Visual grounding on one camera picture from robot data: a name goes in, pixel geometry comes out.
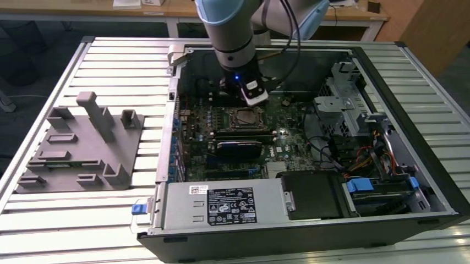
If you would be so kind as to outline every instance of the barcode sticker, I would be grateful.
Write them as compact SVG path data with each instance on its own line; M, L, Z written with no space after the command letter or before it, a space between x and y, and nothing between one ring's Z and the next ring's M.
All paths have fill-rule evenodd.
M190 194L207 194L207 185L191 185L190 186Z

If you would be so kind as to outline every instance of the blue latch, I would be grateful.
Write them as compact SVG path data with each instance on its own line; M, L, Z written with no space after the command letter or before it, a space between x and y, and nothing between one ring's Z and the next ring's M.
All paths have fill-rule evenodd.
M374 191L373 182L367 178L350 179L346 183L346 187L350 193L357 191Z
M410 184L411 184L411 187L413 189L418 189L419 188L419 183L418 183L418 180L415 177L410 177Z
M132 215L147 215L147 205L132 205Z

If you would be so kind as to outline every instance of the wooden desk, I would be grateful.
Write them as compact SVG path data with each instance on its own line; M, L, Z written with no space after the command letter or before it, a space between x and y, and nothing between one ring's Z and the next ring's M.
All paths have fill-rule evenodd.
M367 30L363 41L373 41L389 16L370 13L366 0L359 7L329 10L322 26L358 26ZM142 9L114 10L112 0L0 0L0 17L11 20L164 22L170 37L179 37L178 23L200 23L191 0L166 0L159 6L143 5Z

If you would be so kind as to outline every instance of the motherboard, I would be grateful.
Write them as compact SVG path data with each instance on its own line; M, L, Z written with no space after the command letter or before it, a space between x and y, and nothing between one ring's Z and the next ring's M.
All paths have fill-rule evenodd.
M272 95L255 107L222 107L211 98L182 99L186 181L274 178L314 169L303 136L305 103Z

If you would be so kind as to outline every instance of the cpu socket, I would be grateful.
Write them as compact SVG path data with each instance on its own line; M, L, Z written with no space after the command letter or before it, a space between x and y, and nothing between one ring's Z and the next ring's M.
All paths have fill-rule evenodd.
M228 110L230 129L232 131L263 131L266 125L262 119L263 109L259 107L232 108Z

